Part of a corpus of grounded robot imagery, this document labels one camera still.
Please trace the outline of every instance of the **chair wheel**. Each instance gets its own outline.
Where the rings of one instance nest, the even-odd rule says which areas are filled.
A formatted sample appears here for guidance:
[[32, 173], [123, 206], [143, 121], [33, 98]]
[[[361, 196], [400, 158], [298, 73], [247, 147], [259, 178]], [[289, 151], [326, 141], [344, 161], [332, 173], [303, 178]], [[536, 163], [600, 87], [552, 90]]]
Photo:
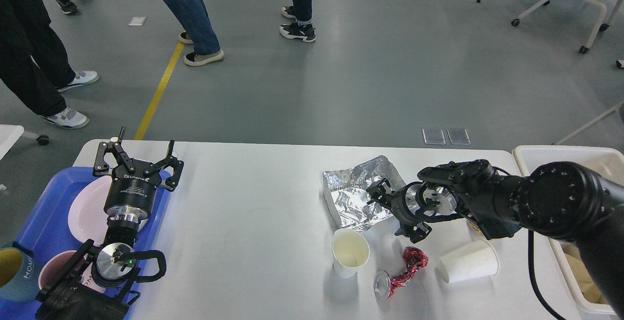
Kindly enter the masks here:
[[50, 143], [50, 138], [46, 135], [41, 135], [37, 137], [37, 143], [39, 143], [40, 146], [47, 146]]

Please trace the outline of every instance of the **white table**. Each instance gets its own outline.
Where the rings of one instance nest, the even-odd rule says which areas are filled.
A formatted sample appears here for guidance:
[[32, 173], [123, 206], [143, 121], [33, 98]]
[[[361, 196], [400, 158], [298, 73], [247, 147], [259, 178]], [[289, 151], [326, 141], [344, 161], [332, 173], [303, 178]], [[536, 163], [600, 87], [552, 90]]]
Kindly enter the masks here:
[[[85, 144], [74, 166], [92, 166], [99, 141]], [[167, 142], [125, 140], [122, 146], [132, 158], [152, 162], [167, 151]], [[450, 160], [484, 158], [519, 174], [510, 153], [199, 142], [177, 142], [174, 151], [185, 168], [154, 244], [167, 256], [167, 274], [142, 286], [131, 307], [134, 320], [552, 318], [530, 287], [526, 230], [493, 241], [501, 260], [497, 275], [446, 284], [435, 272], [436, 258], [475, 237], [465, 220], [432, 224], [417, 244], [430, 265], [389, 300], [376, 300], [372, 282], [381, 269], [403, 269], [401, 253], [410, 242], [394, 236], [396, 220], [365, 233], [370, 260], [356, 277], [341, 279], [332, 270], [334, 226], [323, 200], [323, 171], [385, 155], [405, 182], [424, 166]], [[579, 319], [548, 240], [536, 236], [535, 248], [542, 294], [562, 316]]]
[[24, 127], [19, 125], [0, 125], [0, 160], [13, 147], [24, 133]]

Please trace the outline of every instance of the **black cable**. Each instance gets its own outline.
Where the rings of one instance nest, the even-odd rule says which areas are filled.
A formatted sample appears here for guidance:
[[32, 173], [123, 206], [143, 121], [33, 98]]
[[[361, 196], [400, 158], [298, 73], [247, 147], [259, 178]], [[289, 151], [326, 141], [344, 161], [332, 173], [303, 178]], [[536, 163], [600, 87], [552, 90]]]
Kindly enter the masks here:
[[511, 176], [511, 174], [510, 174], [510, 173], [508, 173], [507, 171], [505, 171], [505, 170], [503, 170], [503, 169], [501, 169], [501, 168], [499, 168], [499, 167], [497, 167], [497, 166], [493, 166], [493, 168], [494, 168], [494, 169], [496, 169], [497, 171], [501, 171], [501, 173], [505, 173], [505, 174], [507, 174], [507, 176]]
[[535, 281], [535, 259], [534, 259], [534, 250], [533, 250], [533, 235], [534, 232], [532, 230], [528, 231], [528, 278], [531, 280], [531, 287], [533, 287], [533, 292], [535, 296], [537, 296], [537, 300], [542, 303], [542, 306], [556, 319], [566, 320], [563, 316], [560, 316], [559, 313], [550, 307], [550, 304], [546, 302], [542, 293], [540, 293], [539, 288], [537, 288], [537, 282]]

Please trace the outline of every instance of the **pink cup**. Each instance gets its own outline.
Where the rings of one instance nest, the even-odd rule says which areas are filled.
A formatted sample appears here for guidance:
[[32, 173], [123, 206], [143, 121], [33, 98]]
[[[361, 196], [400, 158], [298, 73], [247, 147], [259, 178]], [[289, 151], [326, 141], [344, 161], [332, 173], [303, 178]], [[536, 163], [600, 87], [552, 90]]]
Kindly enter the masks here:
[[[43, 289], [48, 282], [52, 280], [52, 278], [60, 271], [60, 269], [69, 261], [69, 259], [76, 253], [76, 251], [65, 251], [62, 253], [56, 254], [53, 258], [49, 260], [49, 262], [45, 263], [43, 268], [41, 269], [41, 273], [39, 274], [39, 288]], [[100, 287], [93, 280], [93, 276], [91, 276], [91, 267], [93, 264], [89, 265], [87, 269], [82, 274], [82, 280], [80, 283], [84, 284], [95, 291], [100, 293], [104, 293], [106, 290], [103, 287]]]

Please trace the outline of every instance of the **yellow floor line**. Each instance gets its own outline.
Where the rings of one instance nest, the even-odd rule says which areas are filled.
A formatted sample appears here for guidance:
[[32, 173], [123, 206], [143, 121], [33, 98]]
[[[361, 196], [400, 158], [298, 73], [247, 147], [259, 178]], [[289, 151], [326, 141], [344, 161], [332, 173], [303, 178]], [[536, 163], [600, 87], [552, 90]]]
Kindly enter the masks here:
[[160, 78], [160, 82], [158, 83], [158, 88], [154, 92], [154, 96], [152, 97], [152, 101], [150, 105], [147, 107], [147, 111], [145, 111], [145, 115], [143, 115], [143, 120], [138, 125], [138, 129], [134, 134], [135, 140], [142, 140], [143, 136], [145, 136], [145, 131], [147, 131], [147, 127], [150, 126], [150, 122], [152, 121], [152, 117], [154, 113], [156, 113], [156, 109], [158, 108], [158, 103], [162, 98], [163, 93], [165, 93], [165, 88], [167, 88], [167, 84], [169, 83], [169, 78], [171, 78], [171, 74], [174, 72], [174, 67], [178, 63], [178, 59], [182, 53], [182, 49], [184, 44], [182, 42], [178, 42], [178, 45], [175, 47], [174, 54], [171, 56], [169, 60], [169, 64], [167, 65], [167, 69], [165, 69], [165, 73]]

